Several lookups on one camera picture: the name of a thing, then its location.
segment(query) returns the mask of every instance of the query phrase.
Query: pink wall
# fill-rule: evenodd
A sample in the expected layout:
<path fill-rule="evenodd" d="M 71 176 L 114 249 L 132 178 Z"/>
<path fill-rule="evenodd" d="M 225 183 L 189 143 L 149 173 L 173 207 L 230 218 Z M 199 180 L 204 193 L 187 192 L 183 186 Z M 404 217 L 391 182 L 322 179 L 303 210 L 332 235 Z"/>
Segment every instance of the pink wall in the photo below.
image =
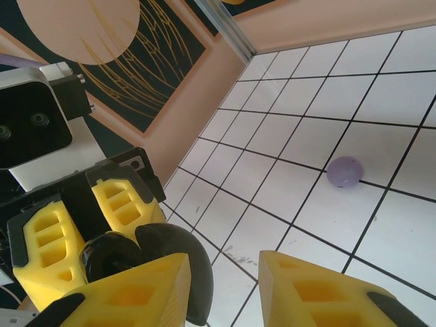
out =
<path fill-rule="evenodd" d="M 168 181 L 176 170 L 177 165 L 184 158 L 198 134 L 203 130 L 227 92 L 232 88 L 234 81 L 245 68 L 245 64 L 229 44 L 220 35 L 217 37 L 211 35 L 184 1 L 165 1 L 188 26 L 191 32 L 196 35 L 206 48 L 206 51 L 192 67 L 170 100 L 160 110 L 145 133 L 136 129 L 97 98 L 88 94 L 89 99 L 95 104 L 95 111 L 92 116 L 131 144 L 145 148 L 153 169 L 163 184 Z M 70 2 L 63 0 L 62 4 L 72 5 Z M 72 7 L 75 10 L 86 11 L 89 9 L 82 8 L 82 6 L 86 7 L 86 5 L 89 6 L 85 1 L 85 3 L 79 3 L 77 6 L 72 5 Z M 119 3 L 115 3 L 113 6 L 104 5 L 105 15 L 110 16 L 114 14 L 116 16 L 116 9 L 118 8 L 116 5 L 119 5 Z M 28 14 L 32 13 L 32 9 L 35 12 L 32 7 L 27 9 L 29 9 L 27 10 Z M 59 11 L 57 7 L 53 7 L 52 10 L 55 12 Z M 35 19 L 36 22 L 41 21 L 38 15 L 31 16 L 29 20 L 32 19 Z M 133 21 L 132 24 L 134 24 L 135 17 L 132 16 L 131 19 Z M 59 23 L 58 20 L 56 18 L 50 23 Z M 38 25 L 36 22 L 33 22 L 33 28 L 38 31 L 42 29 L 40 33 L 56 31 L 56 29 L 45 30 L 45 26 Z M 84 27 L 80 25 L 81 28 L 76 32 L 82 37 L 85 31 L 96 31 L 96 26 L 99 24 L 99 22 L 87 20 L 86 25 Z M 113 29 L 116 29 L 118 25 L 124 24 L 117 24 L 117 21 L 114 21 L 111 26 Z M 124 31 L 116 31 L 117 35 L 125 35 Z M 65 31 L 61 37 L 66 37 L 67 35 L 69 35 L 70 39 L 80 40 L 80 38 L 77 38 L 77 35 L 71 35 L 71 33 L 68 34 Z M 44 34 L 44 37 L 47 44 L 57 46 L 56 40 L 59 38 L 58 34 L 54 33 L 52 37 Z M 104 47 L 97 47 L 96 45 L 96 48 L 103 50 L 100 55 L 104 57 Z M 80 46 L 74 46 L 74 50 L 76 52 L 75 56 L 81 57 L 84 55 L 83 48 Z M 0 29 L 0 52 L 44 62 L 41 57 L 37 56 L 3 29 Z"/>
<path fill-rule="evenodd" d="M 276 0 L 236 20 L 254 47 L 268 52 L 433 25 L 436 1 Z"/>

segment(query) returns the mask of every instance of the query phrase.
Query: purple ball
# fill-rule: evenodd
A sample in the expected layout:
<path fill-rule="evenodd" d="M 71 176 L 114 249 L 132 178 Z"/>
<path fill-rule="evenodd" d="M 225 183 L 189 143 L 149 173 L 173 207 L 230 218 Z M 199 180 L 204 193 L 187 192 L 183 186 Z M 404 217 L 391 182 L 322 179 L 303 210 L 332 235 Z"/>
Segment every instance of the purple ball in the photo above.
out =
<path fill-rule="evenodd" d="M 327 179 L 336 187 L 348 188 L 359 183 L 363 176 L 363 167 L 353 157 L 339 157 L 327 167 Z"/>

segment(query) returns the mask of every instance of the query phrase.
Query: gold line pattern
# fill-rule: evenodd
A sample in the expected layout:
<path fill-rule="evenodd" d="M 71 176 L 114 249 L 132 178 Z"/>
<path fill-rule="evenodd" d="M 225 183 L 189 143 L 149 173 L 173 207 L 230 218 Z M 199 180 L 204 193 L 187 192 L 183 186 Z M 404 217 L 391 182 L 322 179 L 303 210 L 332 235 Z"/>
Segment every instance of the gold line pattern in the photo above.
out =
<path fill-rule="evenodd" d="M 168 94 L 185 77 L 179 67 L 181 63 L 193 65 L 191 54 L 179 30 L 156 0 L 142 0 L 139 25 L 146 26 L 149 33 L 145 35 L 139 28 L 136 30 L 130 22 L 123 20 L 129 29 L 136 32 L 132 43 L 139 44 L 140 49 L 135 49 L 134 53 L 123 44 L 94 0 L 89 0 L 89 3 L 112 43 L 111 46 L 119 52 L 121 49 L 126 50 L 119 57 L 115 57 L 111 46 L 100 36 L 104 48 L 113 57 L 113 61 L 104 63 L 92 45 L 82 39 L 84 47 L 98 64 L 98 70 L 78 61 L 81 70 L 102 92 L 122 107 L 142 116 L 156 117 L 168 100 Z M 134 0 L 130 4 L 137 6 Z M 146 62 L 138 58 L 141 53 L 148 55 Z M 138 109 L 143 106 L 150 109 L 149 113 Z"/>

